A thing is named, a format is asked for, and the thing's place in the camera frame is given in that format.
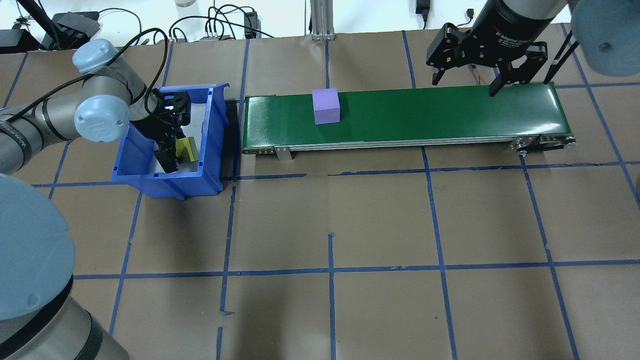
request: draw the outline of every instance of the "purple cube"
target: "purple cube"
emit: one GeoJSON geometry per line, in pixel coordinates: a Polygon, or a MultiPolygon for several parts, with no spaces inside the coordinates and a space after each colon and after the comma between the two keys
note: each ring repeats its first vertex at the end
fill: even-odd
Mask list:
{"type": "Polygon", "coordinates": [[[316,125],[340,122],[340,102],[338,89],[316,89],[311,91],[314,99],[316,125]]]}

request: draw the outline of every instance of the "plastic bin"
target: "plastic bin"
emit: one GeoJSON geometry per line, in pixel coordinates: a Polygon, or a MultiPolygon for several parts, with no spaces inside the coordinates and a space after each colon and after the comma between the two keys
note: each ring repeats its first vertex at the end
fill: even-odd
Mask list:
{"type": "Polygon", "coordinates": [[[194,116],[194,104],[202,104],[204,121],[200,157],[196,164],[190,164],[188,170],[182,165],[178,172],[165,174],[154,170],[152,161],[156,161],[154,141],[145,138],[131,124],[120,141],[111,180],[125,183],[148,197],[176,197],[184,200],[187,196],[216,195],[222,190],[220,183],[220,158],[224,129],[229,124],[226,116],[224,84],[164,86],[160,92],[186,91],[192,103],[191,123],[197,126],[200,119],[194,116]]]}

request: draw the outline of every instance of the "cable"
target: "cable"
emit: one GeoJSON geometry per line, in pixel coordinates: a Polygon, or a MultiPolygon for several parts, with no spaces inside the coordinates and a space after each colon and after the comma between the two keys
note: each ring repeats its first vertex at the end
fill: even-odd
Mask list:
{"type": "MultiPolygon", "coordinates": [[[[152,31],[155,31],[156,33],[161,33],[162,35],[164,35],[164,55],[163,55],[163,60],[162,60],[162,64],[159,68],[159,70],[156,73],[156,76],[154,77],[154,80],[151,82],[151,84],[149,85],[147,92],[145,93],[145,110],[147,111],[147,113],[151,114],[151,111],[148,109],[148,98],[149,98],[149,94],[151,94],[151,89],[153,89],[153,86],[156,84],[157,79],[160,77],[160,73],[162,73],[162,69],[164,68],[164,64],[166,63],[166,57],[167,57],[167,53],[168,53],[168,38],[166,36],[166,33],[164,31],[162,31],[159,28],[151,28],[151,29],[147,29],[145,31],[142,31],[140,34],[136,35],[135,37],[133,37],[128,43],[126,43],[119,52],[117,52],[109,61],[107,61],[104,66],[109,66],[111,65],[114,61],[116,61],[132,44],[135,40],[141,38],[143,35],[146,35],[152,31]]],[[[29,110],[35,108],[36,106],[38,106],[41,102],[45,101],[46,99],[48,99],[51,95],[55,94],[56,92],[59,92],[60,90],[73,85],[75,83],[78,83],[80,81],[84,81],[87,80],[89,78],[91,78],[92,76],[94,76],[94,74],[84,74],[78,78],[75,78],[73,80],[67,81],[66,83],[56,87],[55,89],[51,90],[50,92],[47,92],[46,94],[44,94],[43,96],[39,97],[38,99],[36,99],[35,101],[33,101],[31,104],[27,105],[24,109],[18,111],[16,114],[12,115],[10,118],[8,118],[6,121],[7,122],[13,122],[17,119],[19,119],[21,116],[23,116],[24,114],[26,114],[29,110]]]]}
{"type": "MultiPolygon", "coordinates": [[[[213,21],[214,21],[214,22],[213,22],[213,30],[214,30],[216,33],[218,32],[218,30],[216,29],[216,20],[218,19],[218,14],[222,15],[222,16],[225,18],[225,20],[226,20],[227,22],[229,22],[229,18],[227,17],[227,15],[226,15],[226,14],[224,14],[224,13],[222,13],[222,12],[220,11],[220,9],[219,9],[219,8],[216,8],[215,6],[210,6],[210,7],[209,7],[209,9],[207,10],[207,16],[208,16],[210,19],[213,19],[213,21]],[[211,18],[211,9],[216,10],[216,15],[215,15],[213,18],[211,18]]],[[[222,26],[222,30],[223,30],[223,33],[224,33],[225,25],[224,25],[224,24],[222,24],[221,26],[222,26]]],[[[234,32],[234,29],[233,29],[231,26],[229,26],[229,29],[231,30],[231,37],[232,37],[232,38],[236,38],[236,33],[234,32]]]]}
{"type": "Polygon", "coordinates": [[[460,26],[464,26],[464,25],[469,25],[471,23],[471,21],[474,19],[474,10],[473,9],[467,9],[467,17],[469,18],[469,21],[460,24],[460,25],[456,25],[457,28],[459,28],[460,26]]]}
{"type": "MultiPolygon", "coordinates": [[[[45,15],[47,15],[47,10],[44,10],[44,6],[42,6],[42,3],[40,2],[40,0],[38,0],[38,4],[40,5],[40,8],[42,9],[42,11],[45,13],[45,15]]],[[[53,31],[53,36],[56,38],[56,45],[58,46],[58,50],[65,50],[64,47],[62,47],[62,44],[60,43],[60,39],[58,38],[58,32],[56,30],[58,29],[58,25],[56,25],[55,22],[53,22],[53,20],[49,19],[49,21],[51,21],[51,26],[53,26],[55,29],[53,31]]],[[[48,51],[54,50],[53,48],[54,44],[49,44],[49,48],[47,49],[48,51]]]]}
{"type": "MultiPolygon", "coordinates": [[[[102,9],[102,10],[100,10],[98,13],[102,13],[102,12],[105,12],[105,11],[107,11],[107,10],[120,10],[120,11],[123,11],[123,12],[128,12],[128,13],[130,13],[131,15],[135,16],[135,17],[136,17],[136,19],[138,20],[138,28],[140,29],[140,33],[142,32],[142,21],[140,21],[140,17],[138,16],[138,14],[136,14],[136,13],[132,12],[131,10],[127,10],[127,9],[123,9],[123,8],[106,8],[106,9],[102,9]]],[[[134,45],[138,45],[138,42],[139,42],[139,41],[140,41],[140,38],[138,38],[138,39],[136,40],[136,43],[135,43],[134,45]]]]}
{"type": "MultiPolygon", "coordinates": [[[[208,17],[208,16],[202,16],[202,15],[190,15],[190,16],[185,16],[185,17],[179,18],[178,20],[176,20],[176,21],[175,21],[175,22],[174,22],[174,23],[169,27],[169,32],[171,32],[171,30],[173,30],[173,27],[174,27],[178,22],[183,21],[183,20],[186,20],[186,19],[210,19],[210,17],[208,17]]],[[[253,30],[253,31],[255,31],[256,33],[260,33],[260,34],[263,34],[264,36],[267,36],[267,37],[273,38],[273,36],[271,36],[271,35],[269,35],[269,34],[267,34],[267,33],[263,32],[263,31],[260,31],[260,30],[258,30],[258,29],[253,29],[253,28],[250,28],[250,27],[248,27],[248,26],[244,26],[244,25],[236,24],[235,22],[229,22],[229,21],[220,20],[220,19],[218,19],[218,21],[222,21],[222,22],[224,22],[224,23],[226,23],[226,24],[229,24],[229,25],[239,26],[239,27],[244,28],[244,29],[253,30]]]]}
{"type": "Polygon", "coordinates": [[[187,40],[187,35],[185,35],[184,31],[180,28],[178,28],[177,26],[175,28],[173,28],[173,37],[175,38],[175,41],[178,41],[178,36],[175,34],[175,31],[180,31],[182,33],[182,37],[184,37],[184,42],[189,42],[189,40],[187,40]]]}

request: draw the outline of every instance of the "blue tape line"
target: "blue tape line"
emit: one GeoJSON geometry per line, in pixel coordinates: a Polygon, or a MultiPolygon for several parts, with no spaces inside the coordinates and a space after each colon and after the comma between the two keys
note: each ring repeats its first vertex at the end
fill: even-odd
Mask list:
{"type": "MultiPolygon", "coordinates": [[[[564,26],[564,24],[560,24],[560,26],[562,27],[562,31],[564,33],[565,36],[567,36],[568,32],[566,30],[566,27],[564,26]]],[[[602,127],[604,127],[604,131],[605,133],[607,133],[607,137],[609,138],[609,141],[611,142],[611,147],[613,147],[613,151],[616,153],[616,157],[618,158],[618,161],[620,163],[620,167],[622,168],[622,172],[625,174],[625,177],[627,178],[627,183],[629,185],[629,188],[631,189],[631,194],[634,196],[634,200],[636,201],[636,206],[638,207],[638,209],[640,209],[640,197],[638,196],[638,193],[636,191],[636,187],[634,186],[634,182],[631,179],[631,175],[629,174],[629,171],[627,170],[627,167],[624,164],[624,161],[622,160],[622,155],[620,154],[620,150],[618,150],[618,146],[616,145],[616,141],[613,138],[613,135],[611,134],[611,131],[609,131],[609,126],[607,125],[607,121],[604,119],[604,115],[602,115],[602,111],[600,110],[600,106],[598,105],[598,101],[596,101],[596,97],[593,95],[593,91],[591,89],[592,85],[589,84],[589,81],[587,80],[587,76],[584,73],[584,69],[582,68],[582,65],[580,64],[580,60],[578,59],[578,55],[573,52],[573,59],[575,60],[575,63],[578,65],[578,70],[580,71],[580,76],[582,77],[582,80],[584,81],[584,84],[587,86],[587,92],[589,93],[589,97],[591,98],[591,102],[593,103],[593,106],[596,109],[596,112],[598,113],[598,117],[600,118],[600,122],[602,123],[602,127]]]]}
{"type": "Polygon", "coordinates": [[[116,300],[113,303],[113,311],[111,312],[111,322],[109,323],[109,334],[113,335],[113,329],[116,325],[116,317],[118,316],[118,308],[120,307],[120,297],[122,296],[122,286],[124,285],[125,274],[127,273],[127,264],[129,262],[129,254],[131,252],[131,241],[127,243],[127,250],[122,261],[122,270],[120,271],[120,280],[118,281],[118,290],[116,291],[116,300]]]}
{"type": "Polygon", "coordinates": [[[335,270],[333,267],[333,238],[334,233],[329,234],[329,317],[331,328],[331,360],[335,360],[335,285],[333,283],[333,276],[335,270]]]}
{"type": "Polygon", "coordinates": [[[611,167],[619,166],[617,161],[611,163],[575,163],[575,164],[548,164],[548,165],[527,165],[527,168],[568,168],[568,167],[611,167]]]}
{"type": "Polygon", "coordinates": [[[381,175],[381,174],[415,174],[415,173],[423,173],[424,169],[422,168],[410,168],[410,169],[401,169],[401,170],[363,170],[363,171],[345,171],[339,174],[328,174],[327,176],[352,176],[352,175],[381,175]]]}
{"type": "Polygon", "coordinates": [[[536,221],[538,222],[538,229],[540,230],[540,236],[542,237],[542,244],[545,249],[545,254],[547,255],[547,262],[549,265],[549,270],[551,271],[551,278],[554,282],[554,288],[556,289],[556,296],[558,299],[558,303],[560,305],[560,313],[562,314],[562,319],[564,321],[564,328],[566,329],[567,336],[569,337],[569,344],[571,346],[571,351],[573,353],[573,359],[579,360],[580,355],[578,354],[578,348],[575,344],[575,339],[573,338],[573,331],[571,329],[571,324],[569,323],[569,316],[567,315],[566,308],[564,306],[564,298],[562,295],[562,290],[560,289],[560,282],[558,281],[556,268],[554,266],[554,260],[551,256],[551,251],[547,248],[547,234],[545,232],[545,227],[542,223],[542,217],[540,216],[540,209],[538,207],[538,201],[536,200],[536,194],[533,191],[533,185],[531,184],[531,178],[529,177],[529,171],[527,170],[527,164],[524,161],[523,157],[520,157],[520,163],[522,164],[522,172],[524,173],[524,178],[527,182],[527,188],[529,189],[529,197],[531,198],[531,204],[533,205],[533,211],[536,215],[536,221]]]}
{"type": "Polygon", "coordinates": [[[124,279],[127,275],[127,265],[129,264],[129,254],[131,253],[131,239],[138,223],[138,213],[140,212],[140,204],[142,202],[142,193],[138,192],[138,199],[136,200],[136,208],[133,211],[133,218],[131,220],[131,229],[129,230],[129,241],[127,242],[127,250],[124,253],[124,260],[122,261],[122,269],[120,270],[120,280],[118,281],[118,290],[116,291],[116,300],[113,304],[113,312],[111,313],[111,323],[109,324],[109,334],[113,335],[113,329],[116,325],[116,317],[118,316],[118,308],[120,307],[120,297],[122,295],[122,286],[124,285],[124,279]]]}
{"type": "Polygon", "coordinates": [[[424,162],[424,173],[427,176],[427,189],[429,192],[429,205],[431,206],[431,219],[433,221],[433,231],[436,238],[436,248],[438,250],[438,265],[440,266],[440,280],[442,282],[442,296],[444,298],[444,310],[447,316],[447,328],[449,330],[449,343],[451,345],[451,356],[453,360],[458,360],[458,351],[456,349],[456,338],[453,332],[453,319],[451,316],[451,305],[449,303],[449,287],[447,286],[446,266],[444,255],[442,253],[442,242],[440,241],[440,228],[438,227],[438,215],[436,213],[436,203],[433,197],[433,186],[431,183],[431,170],[429,169],[429,160],[424,146],[422,150],[422,160],[424,162]]]}
{"type": "Polygon", "coordinates": [[[549,263],[460,264],[447,265],[447,270],[543,268],[546,266],[549,266],[549,263]]]}
{"type": "Polygon", "coordinates": [[[136,232],[136,224],[138,223],[138,214],[140,213],[140,204],[142,203],[142,193],[138,192],[138,199],[136,199],[136,207],[133,211],[133,220],[131,221],[131,230],[129,230],[129,241],[133,239],[133,234],[136,232]]]}
{"type": "Polygon", "coordinates": [[[51,190],[49,191],[49,200],[53,198],[53,191],[56,189],[56,184],[58,184],[58,178],[60,177],[60,172],[62,171],[62,164],[65,162],[65,158],[67,157],[67,151],[69,150],[69,144],[71,144],[73,140],[67,140],[65,144],[65,148],[62,150],[62,156],[60,156],[60,162],[58,163],[58,169],[56,170],[56,176],[53,179],[53,184],[51,186],[51,190]]]}
{"type": "Polygon", "coordinates": [[[429,169],[430,172],[451,172],[451,171],[461,171],[461,170],[472,170],[472,171],[484,171],[484,170],[514,170],[521,169],[521,165],[499,165],[499,166],[486,166],[486,167],[441,167],[441,168],[432,168],[429,169]]]}
{"type": "Polygon", "coordinates": [[[221,277],[222,271],[205,272],[161,272],[153,274],[125,274],[125,279],[168,279],[173,277],[221,277]]]}
{"type": "Polygon", "coordinates": [[[231,237],[234,228],[234,205],[236,203],[236,187],[231,189],[231,204],[229,204],[229,220],[227,223],[227,244],[225,245],[225,265],[223,268],[222,289],[220,290],[220,311],[225,310],[227,303],[227,280],[229,271],[229,257],[231,255],[231,237]]]}
{"type": "Polygon", "coordinates": [[[24,57],[22,58],[22,62],[20,63],[20,67],[18,68],[18,72],[16,73],[15,78],[13,79],[13,83],[9,88],[9,92],[6,94],[6,99],[4,100],[4,104],[2,105],[3,108],[5,108],[6,105],[9,103],[9,98],[11,98],[11,94],[13,94],[13,89],[15,88],[15,85],[18,83],[18,78],[20,77],[20,73],[22,72],[24,63],[27,61],[27,56],[29,56],[29,53],[24,53],[24,57]]]}
{"type": "Polygon", "coordinates": [[[326,88],[330,88],[329,81],[329,40],[324,41],[324,74],[326,76],[326,88]]]}
{"type": "Polygon", "coordinates": [[[103,280],[103,279],[119,279],[120,274],[86,274],[74,275],[74,280],[103,280]]]}
{"type": "Polygon", "coordinates": [[[555,266],[640,265],[640,259],[558,261],[555,266]]]}
{"type": "Polygon", "coordinates": [[[218,339],[216,340],[216,360],[220,360],[222,353],[222,326],[218,327],[218,339]]]}
{"type": "Polygon", "coordinates": [[[169,68],[171,66],[171,57],[173,55],[173,43],[169,44],[169,53],[166,56],[166,64],[164,65],[164,76],[162,78],[162,86],[166,85],[166,78],[169,76],[169,68]]]}
{"type": "Polygon", "coordinates": [[[589,85],[556,85],[556,89],[584,89],[591,88],[609,88],[615,86],[638,86],[640,83],[607,83],[607,84],[589,84],[589,85]]]}
{"type": "Polygon", "coordinates": [[[406,61],[409,64],[409,75],[411,76],[411,88],[415,89],[415,76],[413,75],[413,64],[411,63],[411,51],[409,51],[409,42],[406,39],[405,30],[402,30],[402,39],[404,41],[404,51],[406,52],[406,61]]]}
{"type": "Polygon", "coordinates": [[[236,151],[234,152],[234,168],[233,168],[233,181],[238,180],[238,163],[240,162],[240,146],[242,137],[242,132],[240,132],[241,124],[244,122],[243,111],[244,111],[244,88],[246,86],[246,68],[249,63],[249,43],[250,39],[246,39],[244,43],[244,59],[242,65],[242,80],[240,82],[240,100],[238,103],[238,144],[236,147],[236,151]]]}

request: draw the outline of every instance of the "metal bracket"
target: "metal bracket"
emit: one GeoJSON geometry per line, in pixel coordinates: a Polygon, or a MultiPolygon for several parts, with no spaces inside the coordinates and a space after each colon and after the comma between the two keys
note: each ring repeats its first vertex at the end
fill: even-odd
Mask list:
{"type": "Polygon", "coordinates": [[[530,152],[558,150],[575,146],[573,134],[516,136],[509,149],[524,157],[530,152]]]}
{"type": "Polygon", "coordinates": [[[293,160],[293,157],[291,156],[291,151],[289,151],[288,147],[276,146],[274,147],[274,149],[276,151],[276,155],[278,155],[278,160],[280,161],[293,160]]]}
{"type": "Polygon", "coordinates": [[[256,147],[253,149],[242,150],[245,155],[262,155],[262,154],[275,154],[276,151],[272,146],[269,147],[256,147]]]}
{"type": "Polygon", "coordinates": [[[333,40],[333,0],[311,0],[311,38],[333,40]]]}

